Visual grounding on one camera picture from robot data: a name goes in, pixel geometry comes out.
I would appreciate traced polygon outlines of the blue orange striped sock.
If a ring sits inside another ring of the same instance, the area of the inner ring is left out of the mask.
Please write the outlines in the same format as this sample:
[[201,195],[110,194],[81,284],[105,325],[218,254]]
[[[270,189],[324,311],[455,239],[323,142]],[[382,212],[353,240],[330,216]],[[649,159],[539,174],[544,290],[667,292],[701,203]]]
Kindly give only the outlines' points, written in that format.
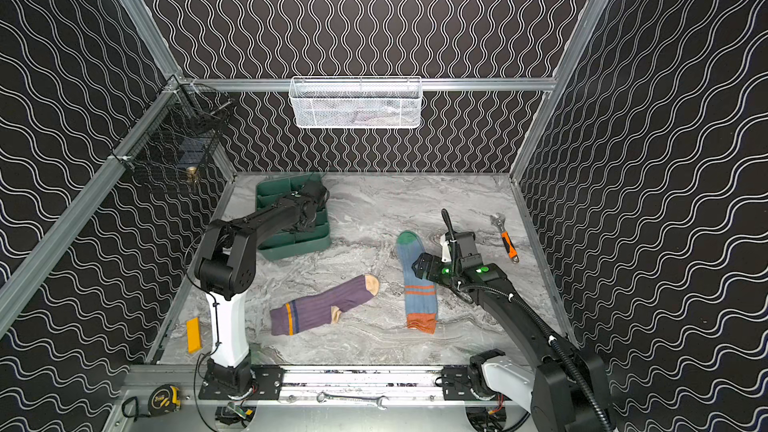
[[403,231],[397,237],[395,250],[403,270],[406,327],[434,334],[438,319],[436,285],[418,278],[412,268],[425,252],[421,239],[414,232]]

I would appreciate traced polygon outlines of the green divided plastic tray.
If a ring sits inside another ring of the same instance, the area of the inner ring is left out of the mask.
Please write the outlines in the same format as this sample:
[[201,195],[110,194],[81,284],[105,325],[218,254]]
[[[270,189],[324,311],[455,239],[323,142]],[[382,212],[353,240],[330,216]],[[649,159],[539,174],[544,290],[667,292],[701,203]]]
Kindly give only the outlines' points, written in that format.
[[261,240],[258,251],[272,262],[326,250],[331,245],[327,202],[316,205],[309,218],[298,208],[298,199],[316,192],[323,184],[320,173],[269,179],[256,186],[256,211],[280,218],[282,229]]

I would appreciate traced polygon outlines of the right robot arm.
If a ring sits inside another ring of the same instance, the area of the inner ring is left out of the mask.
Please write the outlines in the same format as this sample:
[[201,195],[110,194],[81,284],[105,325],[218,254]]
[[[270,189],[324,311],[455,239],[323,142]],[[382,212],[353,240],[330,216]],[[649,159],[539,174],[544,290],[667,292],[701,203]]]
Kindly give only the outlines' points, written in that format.
[[556,332],[498,265],[482,259],[474,233],[456,231],[447,210],[441,216],[447,244],[440,256],[422,253],[412,264],[415,276],[489,313],[529,365],[523,370],[502,353],[478,354],[470,368],[473,393],[510,399],[539,431],[615,430],[603,360]]

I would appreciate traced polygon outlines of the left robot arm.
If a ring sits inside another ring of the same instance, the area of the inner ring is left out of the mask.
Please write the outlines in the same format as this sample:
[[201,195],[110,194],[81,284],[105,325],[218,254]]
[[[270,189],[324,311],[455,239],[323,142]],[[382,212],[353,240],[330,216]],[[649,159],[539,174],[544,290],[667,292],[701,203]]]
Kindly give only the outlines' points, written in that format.
[[204,232],[193,274],[211,317],[213,345],[205,380],[227,394],[243,396],[252,387],[245,295],[256,275],[259,246],[283,231],[312,231],[328,198],[322,182],[310,180],[249,215],[214,220]]

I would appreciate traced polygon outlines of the purple striped sock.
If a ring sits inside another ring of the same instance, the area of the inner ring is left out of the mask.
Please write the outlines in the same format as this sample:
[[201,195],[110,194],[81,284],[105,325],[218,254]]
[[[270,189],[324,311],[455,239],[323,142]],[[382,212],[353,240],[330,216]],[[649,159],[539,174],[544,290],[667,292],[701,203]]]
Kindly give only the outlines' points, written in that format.
[[286,302],[270,311],[271,335],[293,336],[337,323],[342,314],[372,300],[379,288],[379,280],[365,274],[322,293]]

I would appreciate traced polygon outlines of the brass padlock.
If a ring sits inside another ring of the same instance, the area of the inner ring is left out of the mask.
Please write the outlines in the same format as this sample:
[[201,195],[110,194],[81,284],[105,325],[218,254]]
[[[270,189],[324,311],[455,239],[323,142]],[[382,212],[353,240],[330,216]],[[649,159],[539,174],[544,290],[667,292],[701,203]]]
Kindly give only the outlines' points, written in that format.
[[199,183],[200,177],[198,169],[194,166],[186,168],[186,182],[189,186],[193,186]]

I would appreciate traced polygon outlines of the yellow plastic block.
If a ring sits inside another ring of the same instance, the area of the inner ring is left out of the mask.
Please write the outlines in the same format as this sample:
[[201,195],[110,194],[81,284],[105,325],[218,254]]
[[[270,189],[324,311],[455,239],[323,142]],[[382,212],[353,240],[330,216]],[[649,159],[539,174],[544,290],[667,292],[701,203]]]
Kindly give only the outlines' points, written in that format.
[[187,352],[195,354],[202,349],[202,335],[200,320],[198,317],[189,319],[185,323]]

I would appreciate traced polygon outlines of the silver combination wrench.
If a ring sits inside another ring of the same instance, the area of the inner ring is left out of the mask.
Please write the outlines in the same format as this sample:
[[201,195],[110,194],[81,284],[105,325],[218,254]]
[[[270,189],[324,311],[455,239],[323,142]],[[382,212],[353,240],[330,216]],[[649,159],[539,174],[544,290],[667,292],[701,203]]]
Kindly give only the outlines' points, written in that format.
[[385,404],[386,400],[387,398],[385,396],[378,396],[378,397],[352,396],[352,395],[330,394],[327,392],[320,392],[316,396],[316,401],[318,403],[327,403],[327,402],[335,401],[335,402],[370,405],[375,407],[377,410],[381,410],[381,411],[385,411],[388,409],[387,405]]

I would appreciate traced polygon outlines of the yellow black tape measure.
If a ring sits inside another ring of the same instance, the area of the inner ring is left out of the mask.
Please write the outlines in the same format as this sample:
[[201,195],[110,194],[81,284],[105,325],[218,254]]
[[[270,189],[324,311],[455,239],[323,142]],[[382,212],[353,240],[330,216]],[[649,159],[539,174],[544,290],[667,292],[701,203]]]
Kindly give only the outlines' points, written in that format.
[[122,416],[137,421],[139,418],[155,418],[178,412],[181,409],[179,388],[164,384],[157,387],[147,399],[144,409],[139,405],[139,397],[132,396],[121,404]]

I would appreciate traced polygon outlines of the orange handled adjustable wrench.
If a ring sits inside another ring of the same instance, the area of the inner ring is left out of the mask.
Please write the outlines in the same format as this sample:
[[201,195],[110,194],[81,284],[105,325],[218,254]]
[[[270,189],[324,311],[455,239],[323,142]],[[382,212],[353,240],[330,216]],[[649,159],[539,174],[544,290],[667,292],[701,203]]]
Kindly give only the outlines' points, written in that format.
[[506,229],[505,216],[503,214],[491,214],[489,218],[501,237],[508,258],[512,263],[518,264],[520,262],[519,254]]

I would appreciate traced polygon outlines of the white mesh wall basket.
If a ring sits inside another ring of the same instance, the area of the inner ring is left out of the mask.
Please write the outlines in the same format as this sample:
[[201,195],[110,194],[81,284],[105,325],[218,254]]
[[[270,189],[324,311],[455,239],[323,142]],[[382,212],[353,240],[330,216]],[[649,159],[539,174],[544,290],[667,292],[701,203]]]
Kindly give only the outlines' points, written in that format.
[[288,96],[307,129],[413,129],[424,100],[419,76],[295,76]]

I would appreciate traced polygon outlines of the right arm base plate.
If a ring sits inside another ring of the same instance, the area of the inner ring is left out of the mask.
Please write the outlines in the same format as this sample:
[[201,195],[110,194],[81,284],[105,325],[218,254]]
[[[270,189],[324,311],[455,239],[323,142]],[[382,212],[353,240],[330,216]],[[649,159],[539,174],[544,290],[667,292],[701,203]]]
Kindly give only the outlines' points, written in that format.
[[498,401],[507,397],[492,391],[473,366],[444,366],[434,381],[446,401]]

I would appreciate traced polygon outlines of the aluminium front rail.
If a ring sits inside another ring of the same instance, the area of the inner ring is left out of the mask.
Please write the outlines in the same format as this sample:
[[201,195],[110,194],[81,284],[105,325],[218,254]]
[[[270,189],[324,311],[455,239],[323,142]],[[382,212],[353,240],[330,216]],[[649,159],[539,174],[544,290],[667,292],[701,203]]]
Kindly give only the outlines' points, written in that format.
[[[320,392],[352,396],[385,396],[385,404],[393,407],[494,405],[496,401],[446,401],[434,381],[444,366],[279,366],[286,370],[277,400],[233,400],[248,405],[279,406],[370,406],[362,404],[318,403]],[[492,359],[481,367],[482,378],[492,391],[507,397],[505,402],[526,410],[533,392],[543,387],[541,379],[506,357]],[[222,405],[232,399],[200,400],[200,373],[192,365],[139,365],[128,373],[121,396],[146,399],[157,387],[171,384],[181,391],[183,403]]]

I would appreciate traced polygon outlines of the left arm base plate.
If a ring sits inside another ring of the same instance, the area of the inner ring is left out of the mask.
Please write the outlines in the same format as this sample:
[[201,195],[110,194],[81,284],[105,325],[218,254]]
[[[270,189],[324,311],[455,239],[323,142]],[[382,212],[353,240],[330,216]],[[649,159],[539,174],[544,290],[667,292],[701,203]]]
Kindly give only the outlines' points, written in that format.
[[218,365],[207,371],[199,387],[200,400],[225,399],[277,400],[286,370],[276,365],[244,368],[222,368]]

